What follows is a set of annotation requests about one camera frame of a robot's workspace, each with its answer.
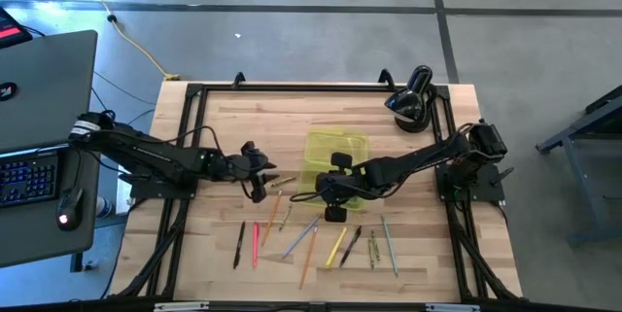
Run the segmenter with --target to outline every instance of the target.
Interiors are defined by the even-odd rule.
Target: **desk lamp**
[[[430,84],[431,80],[432,69],[420,65],[413,71],[406,87],[385,101],[385,107],[396,116],[397,126],[404,131],[421,132],[430,124],[430,108],[436,99],[436,87]]]

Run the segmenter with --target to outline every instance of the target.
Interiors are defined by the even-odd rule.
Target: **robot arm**
[[[80,115],[69,135],[72,146],[102,153],[128,170],[130,174],[121,176],[124,181],[133,186],[159,187],[163,189],[158,192],[162,197],[175,197],[172,195],[175,190],[193,193],[196,180],[202,179],[251,181],[253,190],[248,196],[254,202],[265,198],[263,185],[268,177],[260,171],[276,166],[253,142],[242,147],[242,155],[226,156],[218,146],[177,147],[169,143],[176,140],[162,141],[128,124],[115,122],[114,115],[109,112]]]
[[[506,153],[494,125],[469,123],[446,140],[404,156],[378,157],[352,166],[351,156],[335,153],[331,163],[338,170],[318,174],[316,193],[295,195],[291,201],[321,196],[327,204],[326,220],[345,222],[346,210],[341,205],[353,196],[365,200],[386,198],[413,173],[450,160],[454,161],[445,177],[455,188],[467,188],[477,182],[477,172],[483,165],[501,161]]]

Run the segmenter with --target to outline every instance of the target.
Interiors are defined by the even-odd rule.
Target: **yellow pencil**
[[[346,230],[348,230],[348,227],[343,227],[343,230],[341,231],[341,235],[339,235],[339,239],[337,239],[337,242],[334,243],[334,247],[332,248],[332,251],[330,252],[330,256],[328,257],[328,260],[327,260],[327,267],[330,267],[332,265],[332,261],[334,260],[334,257],[337,255],[337,250],[339,249],[339,245],[341,245],[341,241],[343,240],[343,237],[346,236]]]

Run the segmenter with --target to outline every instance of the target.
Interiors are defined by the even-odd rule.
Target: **white cable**
[[[137,43],[132,41],[130,38],[128,38],[125,34],[123,34],[123,32],[119,29],[119,26],[117,25],[117,17],[113,15],[113,13],[110,11],[110,9],[108,8],[108,5],[106,5],[106,1],[104,0],[99,0],[99,1],[106,9],[106,13],[108,13],[108,16],[109,16],[108,20],[113,24],[113,26],[115,26],[115,29],[117,30],[119,35],[121,35],[125,41],[132,44],[136,49],[142,52],[154,64],[157,70],[159,70],[159,72],[162,73],[162,75],[164,76],[164,81],[179,80],[181,78],[179,74],[169,74],[165,72],[164,69],[162,69],[162,67],[157,63],[156,59],[150,53],[148,53],[140,45],[138,45]]]

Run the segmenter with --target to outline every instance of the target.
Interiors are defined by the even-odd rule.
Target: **gray floor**
[[[97,30],[97,70],[134,94],[156,100],[161,75],[151,63],[115,33],[104,12],[76,9],[93,10],[94,4],[72,2],[93,0],[48,1],[3,0],[3,4],[22,23],[49,34]],[[436,83],[475,84],[483,116],[498,126],[510,150],[502,165],[516,168],[504,187],[524,295],[569,305],[609,309],[622,305],[622,241],[568,246],[566,236],[585,229],[589,218],[565,156],[555,151],[542,157],[534,149],[537,142],[579,117],[587,104],[621,83],[622,1],[444,0],[445,7],[454,9],[525,11],[519,17],[457,16],[460,12],[448,11],[445,30],[451,49],[447,42],[445,48],[441,46],[445,30],[439,28],[436,14],[427,10],[434,7],[434,0],[111,1],[126,10],[133,7],[128,3],[163,4],[150,6],[149,11],[116,14],[166,70],[190,80],[232,80],[236,72],[244,71],[252,81],[372,82],[386,67],[403,81],[416,65],[425,63],[434,70]],[[188,12],[171,12],[171,5],[178,4]],[[303,8],[213,12],[210,7],[193,12],[197,6],[183,5],[371,8],[367,13],[362,9],[313,13]],[[605,10],[605,17],[589,17],[585,12],[576,12],[575,17],[535,17],[529,12],[581,9]],[[448,50],[453,51],[457,76],[447,74],[446,68],[453,65]],[[98,78],[94,87],[122,121],[151,107]],[[92,105],[100,109],[95,101]],[[147,130],[149,120],[137,126]],[[101,263],[97,271],[70,277],[69,258],[1,269],[0,305],[100,297],[121,233],[122,226],[96,231],[87,256]]]

